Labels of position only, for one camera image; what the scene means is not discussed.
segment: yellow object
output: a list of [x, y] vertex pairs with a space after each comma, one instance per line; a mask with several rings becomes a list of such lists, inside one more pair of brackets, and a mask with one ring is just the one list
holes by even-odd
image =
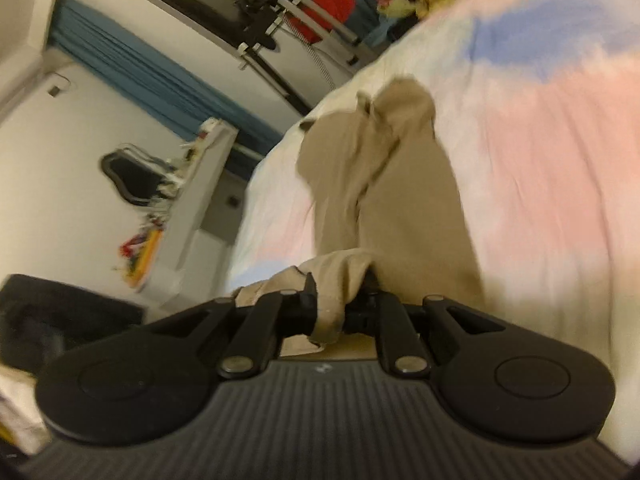
[[420, 20], [426, 18], [434, 10], [442, 9], [443, 7], [450, 6], [456, 0], [432, 0], [429, 5], [423, 6], [415, 11]]
[[129, 283], [130, 286], [138, 286], [140, 280], [142, 280], [148, 271], [161, 237], [162, 231], [160, 229], [154, 229], [149, 233], [145, 246], [140, 251], [140, 257], [136, 262], [136, 267], [125, 276], [125, 281]]
[[415, 12], [416, 2], [391, 0], [386, 6], [378, 6], [378, 12], [388, 18], [405, 18]]
[[0, 438], [5, 442], [8, 442], [12, 446], [15, 446], [15, 439], [11, 431], [7, 429], [7, 427], [0, 422]]

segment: cable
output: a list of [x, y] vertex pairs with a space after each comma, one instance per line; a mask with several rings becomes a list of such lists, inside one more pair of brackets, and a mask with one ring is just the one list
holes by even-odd
[[302, 45], [304, 45], [304, 47], [306, 48], [306, 51], [309, 53], [309, 56], [311, 56], [311, 59], [314, 60], [316, 66], [320, 69], [320, 72], [322, 73], [322, 76], [324, 77], [325, 81], [327, 81], [327, 83], [329, 84], [329, 88], [331, 90], [335, 90], [336, 86], [335, 86], [334, 79], [331, 77], [331, 74], [329, 73], [329, 70], [324, 64], [324, 61], [322, 61], [322, 58], [318, 55], [318, 53], [313, 48], [313, 46], [306, 40], [302, 32], [300, 32], [299, 30], [297, 30], [296, 27], [294, 27], [294, 25], [289, 21], [289, 18], [286, 15], [284, 16], [282, 21], [283, 23], [286, 23], [287, 27], [289, 27], [291, 30], [290, 31], [286, 30], [284, 27], [280, 27], [280, 30], [283, 30], [290, 36], [293, 36], [300, 43], [302, 43]]
[[59, 72], [54, 72], [54, 74], [57, 75], [58, 77], [61, 77], [62, 79], [64, 79], [68, 83], [68, 86], [66, 88], [60, 89], [62, 92], [66, 92], [67, 90], [69, 90], [73, 86], [73, 83], [72, 83], [71, 79], [69, 79], [66, 75], [62, 75]]
[[130, 142], [125, 142], [123, 144], [120, 144], [117, 147], [117, 149], [125, 153], [129, 152], [133, 157], [141, 159], [145, 162], [148, 162], [149, 164], [155, 164], [156, 166], [160, 166], [165, 171], [173, 170], [172, 166], [170, 164], [167, 164], [161, 158], [151, 155], [149, 152], [147, 152], [143, 148], [140, 148], [135, 144], [131, 144]]
[[[282, 32], [284, 32], [285, 34], [288, 34], [288, 35], [289, 35], [289, 36], [291, 36], [292, 38], [295, 38], [296, 40], [301, 41], [301, 40], [300, 40], [300, 38], [299, 38], [299, 37], [297, 37], [297, 36], [296, 36], [293, 32], [291, 32], [290, 30], [287, 30], [287, 29], [286, 29], [286, 28], [284, 28], [284, 27], [282, 27], [280, 30], [281, 30]], [[322, 54], [324, 54], [324, 55], [327, 57], [327, 59], [328, 59], [329, 61], [331, 61], [331, 62], [334, 64], [334, 66], [338, 67], [338, 68], [339, 68], [340, 70], [342, 70], [346, 75], [348, 75], [349, 77], [352, 77], [352, 76], [353, 76], [353, 73], [352, 73], [352, 72], [350, 72], [350, 70], [349, 70], [347, 67], [345, 67], [342, 63], [340, 63], [340, 61], [338, 61], [337, 59], [335, 59], [335, 57], [334, 57], [334, 56], [332, 56], [331, 54], [329, 54], [327, 51], [325, 51], [325, 50], [323, 50], [322, 48], [319, 48], [319, 47], [317, 47], [317, 46], [313, 46], [312, 44], [308, 43], [306, 40], [305, 40], [305, 43], [306, 43], [308, 46], [310, 46], [313, 50], [315, 50], [316, 52], [321, 52]]]

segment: bed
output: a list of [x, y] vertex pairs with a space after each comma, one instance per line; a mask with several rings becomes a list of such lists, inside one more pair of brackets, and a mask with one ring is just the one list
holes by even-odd
[[[602, 440], [640, 458], [640, 0], [457, 0], [309, 115], [392, 78], [431, 93], [488, 301], [616, 379]], [[231, 290], [316, 256], [296, 124], [255, 171]]]

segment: round pad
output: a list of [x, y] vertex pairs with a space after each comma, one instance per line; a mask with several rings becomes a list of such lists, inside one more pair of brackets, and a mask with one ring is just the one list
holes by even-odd
[[516, 357], [498, 366], [495, 380], [515, 396], [550, 399], [561, 394], [571, 378], [562, 365], [549, 359]]
[[132, 331], [65, 353], [44, 368], [36, 400], [47, 425], [87, 444], [146, 442], [201, 410], [212, 374], [183, 339]]

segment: white cord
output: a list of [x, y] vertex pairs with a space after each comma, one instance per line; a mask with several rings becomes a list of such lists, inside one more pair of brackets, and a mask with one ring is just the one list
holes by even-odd
[[340, 63], [340, 61], [335, 59], [335, 57], [329, 54], [326, 50], [320, 48], [319, 46], [315, 46], [313, 48], [316, 50], [316, 52], [320, 52], [324, 54], [329, 61], [331, 61], [340, 70], [342, 70], [349, 78], [353, 77], [353, 72], [351, 72], [347, 67], [345, 67], [342, 63]]
[[302, 45], [306, 48], [306, 51], [309, 53], [309, 56], [311, 56], [311, 59], [314, 60], [314, 63], [320, 69], [320, 72], [322, 73], [322, 77], [324, 77], [325, 81], [327, 81], [327, 83], [329, 84], [329, 88], [331, 90], [335, 90], [334, 79], [331, 77], [331, 74], [329, 73], [329, 70], [324, 64], [324, 61], [322, 61], [322, 58], [318, 56], [318, 53], [313, 48], [313, 46], [306, 40], [302, 32], [300, 32], [296, 27], [294, 27], [294, 25], [289, 21], [289, 18], [286, 15], [284, 16], [282, 21], [283, 23], [286, 23], [287, 27], [289, 27], [290, 29], [290, 30], [285, 30], [284, 28], [282, 28], [282, 30], [287, 34], [289, 34], [290, 36], [293, 36], [294, 38], [296, 38], [300, 43], [302, 43]]
[[125, 152], [125, 153], [129, 152], [135, 158], [148, 162], [149, 164], [155, 164], [156, 166], [160, 166], [161, 168], [164, 168], [165, 171], [172, 170], [172, 167], [170, 164], [168, 164], [161, 158], [151, 155], [149, 152], [147, 152], [143, 148], [140, 148], [135, 144], [131, 144], [130, 142], [124, 142], [123, 144], [120, 144], [117, 147], [117, 149], [120, 150], [121, 152]]

